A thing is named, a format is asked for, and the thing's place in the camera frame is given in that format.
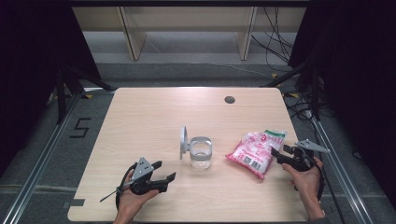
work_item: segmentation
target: human hand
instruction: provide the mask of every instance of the human hand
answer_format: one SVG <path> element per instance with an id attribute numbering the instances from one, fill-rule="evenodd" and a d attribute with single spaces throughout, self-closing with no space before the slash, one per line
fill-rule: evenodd
<path id="1" fill-rule="evenodd" d="M 131 171 L 125 178 L 125 183 L 127 183 L 133 174 Z M 132 223 L 134 221 L 134 216 L 140 211 L 143 204 L 155 197 L 160 192 L 157 189 L 153 189 L 143 195 L 136 195 L 132 193 L 129 186 L 125 186 L 122 189 L 122 194 L 120 196 L 119 212 L 117 213 L 114 224 L 124 224 Z"/>
<path id="2" fill-rule="evenodd" d="M 314 158 L 314 161 L 321 169 L 323 163 L 318 158 Z M 282 167 L 291 175 L 293 183 L 300 193 L 300 199 L 304 204 L 309 220 L 312 221 L 324 217 L 317 198 L 320 179 L 318 168 L 313 167 L 309 171 L 298 172 L 286 163 L 283 163 Z"/>

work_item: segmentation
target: black wrist strap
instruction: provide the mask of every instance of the black wrist strap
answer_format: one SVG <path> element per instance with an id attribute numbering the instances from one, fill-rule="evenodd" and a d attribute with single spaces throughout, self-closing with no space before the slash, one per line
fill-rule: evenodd
<path id="1" fill-rule="evenodd" d="M 312 160 L 312 159 L 309 158 L 309 157 L 307 157 L 307 158 L 308 158 L 310 161 L 312 161 L 312 163 L 315 164 L 315 167 L 317 167 L 317 169 L 319 170 L 319 173 L 320 173 L 320 177 L 319 177 L 319 188 L 318 188 L 318 194 L 317 194 L 318 201 L 320 201 L 320 198 L 321 198 L 321 195 L 322 195 L 322 193 L 323 193 L 324 186 L 325 186 L 323 170 L 315 163 L 314 160 Z"/>
<path id="2" fill-rule="evenodd" d="M 129 174 L 129 172 L 131 172 L 131 170 L 136 168 L 136 165 L 137 165 L 137 162 L 134 165 L 132 165 L 131 167 L 129 167 L 129 169 L 126 171 L 123 179 L 121 180 L 120 186 L 117 187 L 117 192 L 116 192 L 116 207 L 117 207 L 117 210 L 119 210 L 120 196 L 121 196 L 121 194 L 123 192 L 122 188 L 123 188 L 123 185 L 125 183 L 125 178 Z"/>

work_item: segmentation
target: wooden table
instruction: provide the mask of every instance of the wooden table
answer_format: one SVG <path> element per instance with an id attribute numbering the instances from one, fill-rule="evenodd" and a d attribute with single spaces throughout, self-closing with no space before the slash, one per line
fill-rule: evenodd
<path id="1" fill-rule="evenodd" d="M 227 104 L 226 96 L 235 99 Z M 180 127 L 189 141 L 207 136 L 212 165 L 199 171 L 186 154 L 179 159 Z M 278 89 L 272 88 L 121 88 L 114 95 L 75 200 L 73 221 L 112 221 L 115 190 L 125 171 L 140 157 L 163 161 L 152 180 L 177 172 L 168 191 L 147 202 L 135 217 L 141 222 L 265 222 L 307 220 L 290 176 L 273 161 L 260 181 L 248 169 L 227 161 L 249 132 L 287 131 L 286 145 L 297 142 Z"/>

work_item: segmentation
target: snack bag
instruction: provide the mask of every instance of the snack bag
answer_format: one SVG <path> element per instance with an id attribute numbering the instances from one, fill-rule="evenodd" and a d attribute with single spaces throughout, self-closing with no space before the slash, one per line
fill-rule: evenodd
<path id="1" fill-rule="evenodd" d="M 273 156 L 271 147 L 279 150 L 286 132 L 265 130 L 263 133 L 247 133 L 233 153 L 225 157 L 248 168 L 253 174 L 264 179 L 265 171 Z"/>

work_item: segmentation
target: metal frame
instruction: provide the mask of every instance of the metal frame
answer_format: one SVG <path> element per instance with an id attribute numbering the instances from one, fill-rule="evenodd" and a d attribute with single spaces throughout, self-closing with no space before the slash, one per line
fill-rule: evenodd
<path id="1" fill-rule="evenodd" d="M 35 163 L 35 167 L 33 168 L 26 182 L 22 186 L 20 193 L 14 199 L 12 205 L 8 208 L 3 223 L 18 223 L 18 221 L 20 220 L 26 205 L 29 203 L 29 200 L 32 197 L 33 191 L 35 190 L 35 186 L 37 185 L 40 177 L 44 173 L 44 170 L 47 167 L 51 155 L 54 149 L 57 147 L 59 140 L 62 136 L 62 133 L 64 132 L 64 128 L 66 127 L 70 115 L 72 114 L 73 109 L 78 103 L 80 97 L 81 97 L 80 94 L 76 94 L 72 96 L 71 101 L 69 102 L 66 108 L 66 114 L 64 116 L 64 119 L 62 120 L 62 122 L 58 123 L 55 126 L 55 129 L 52 132 L 52 135 L 49 138 L 48 143 L 44 147 L 43 152 L 41 153 L 40 157 Z"/>
<path id="2" fill-rule="evenodd" d="M 320 138 L 319 140 L 323 143 L 324 147 L 330 150 L 330 153 L 325 153 L 326 158 L 329 160 L 335 176 L 337 177 L 340 186 L 343 189 L 343 192 L 345 193 L 353 212 L 355 213 L 355 217 L 361 224 L 374 223 L 363 199 L 353 185 L 352 180 L 349 178 L 343 163 L 341 163 L 340 159 L 338 158 L 337 152 L 334 150 L 334 147 L 332 146 L 332 143 L 324 131 L 320 121 L 316 120 L 316 118 L 312 116 L 311 111 L 307 111 L 306 113 L 308 114 L 309 118 L 312 117 L 313 124 L 318 130 L 318 137 Z"/>

